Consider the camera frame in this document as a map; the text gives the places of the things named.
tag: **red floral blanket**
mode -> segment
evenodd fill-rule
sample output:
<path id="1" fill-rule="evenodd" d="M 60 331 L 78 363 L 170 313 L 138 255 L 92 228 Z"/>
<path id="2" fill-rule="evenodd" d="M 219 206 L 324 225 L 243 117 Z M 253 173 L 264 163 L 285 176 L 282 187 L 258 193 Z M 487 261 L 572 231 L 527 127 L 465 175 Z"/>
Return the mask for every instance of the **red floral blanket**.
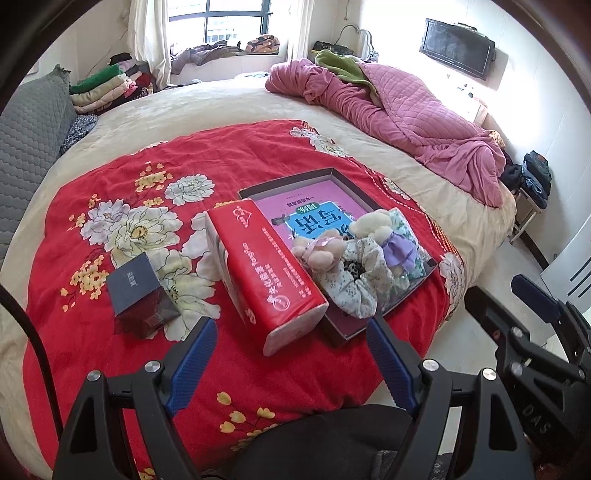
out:
<path id="1" fill-rule="evenodd" d="M 301 135 L 301 129 L 309 134 Z M 336 167 L 384 208 L 400 208 L 421 244 L 442 260 L 440 274 L 431 275 L 388 319 L 424 355 L 457 303 L 451 289 L 460 288 L 454 269 L 461 260 L 445 234 L 394 182 L 309 125 L 234 125 L 125 155 L 63 186 L 52 201 L 31 273 L 28 313 L 47 348 L 62 417 L 87 372 L 134 372 L 162 358 L 201 316 L 217 320 L 217 348 L 191 404 L 174 419 L 200 469 L 218 465 L 280 423 L 363 404 L 381 380 L 363 335 L 333 349 L 315 330 L 263 357 L 216 282 L 206 252 L 205 210 L 236 200 L 244 187 L 325 167 Z M 153 339 L 137 340 L 115 333 L 105 278 L 144 251 L 183 315 Z M 51 466 L 57 442 L 30 346 L 23 373 L 35 434 Z M 134 413 L 126 411 L 125 421 L 137 467 L 151 477 Z"/>

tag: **black cable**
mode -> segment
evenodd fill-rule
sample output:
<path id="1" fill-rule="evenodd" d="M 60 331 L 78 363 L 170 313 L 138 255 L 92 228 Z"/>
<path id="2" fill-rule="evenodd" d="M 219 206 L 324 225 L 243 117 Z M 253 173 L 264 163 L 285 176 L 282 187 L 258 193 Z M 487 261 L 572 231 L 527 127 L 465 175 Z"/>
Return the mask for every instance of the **black cable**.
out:
<path id="1" fill-rule="evenodd" d="M 37 361 L 39 362 L 39 367 L 41 367 L 43 383 L 45 383 L 47 399 L 49 400 L 51 415 L 53 416 L 53 423 L 56 426 L 57 439 L 59 440 L 61 439 L 61 434 L 64 432 L 64 425 L 61 422 L 60 407 L 57 402 L 56 386 L 53 382 L 53 377 L 51 376 L 49 359 L 47 358 L 47 352 L 45 351 L 45 347 L 43 347 L 41 337 L 39 337 L 29 316 L 2 284 L 0 284 L 0 304 L 14 317 L 31 342 L 31 346 L 33 347 Z"/>

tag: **window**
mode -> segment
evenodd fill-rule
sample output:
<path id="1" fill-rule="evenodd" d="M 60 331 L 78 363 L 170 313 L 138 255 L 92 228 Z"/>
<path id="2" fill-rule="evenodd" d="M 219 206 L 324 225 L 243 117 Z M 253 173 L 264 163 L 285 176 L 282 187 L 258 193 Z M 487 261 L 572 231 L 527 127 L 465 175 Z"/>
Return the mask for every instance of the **window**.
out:
<path id="1" fill-rule="evenodd" d="M 219 40 L 246 42 L 269 29 L 271 0 L 168 0 L 168 39 L 175 50 Z"/>

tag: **gray quilted mattress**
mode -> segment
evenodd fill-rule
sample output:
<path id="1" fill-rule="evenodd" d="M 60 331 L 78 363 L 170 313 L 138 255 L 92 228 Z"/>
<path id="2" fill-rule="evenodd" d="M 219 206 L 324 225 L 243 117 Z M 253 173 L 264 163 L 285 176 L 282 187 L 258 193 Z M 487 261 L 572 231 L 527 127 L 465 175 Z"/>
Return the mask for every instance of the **gray quilted mattress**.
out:
<path id="1" fill-rule="evenodd" d="M 69 83 L 69 72 L 56 66 L 48 75 L 21 85 L 0 115 L 0 267 L 76 119 Z"/>

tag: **gift box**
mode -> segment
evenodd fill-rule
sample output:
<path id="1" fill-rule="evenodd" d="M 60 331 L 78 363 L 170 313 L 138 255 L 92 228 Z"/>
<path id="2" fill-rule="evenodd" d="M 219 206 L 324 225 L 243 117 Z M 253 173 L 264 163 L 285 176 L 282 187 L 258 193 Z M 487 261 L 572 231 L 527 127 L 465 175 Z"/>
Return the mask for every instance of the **gift box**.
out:
<path id="1" fill-rule="evenodd" d="M 115 311 L 115 333 L 131 332 L 144 339 L 181 315 L 146 253 L 110 273 L 106 282 Z"/>
<path id="2" fill-rule="evenodd" d="M 224 285 L 263 355 L 316 327 L 327 300 L 252 200 L 208 210 L 206 232 Z"/>

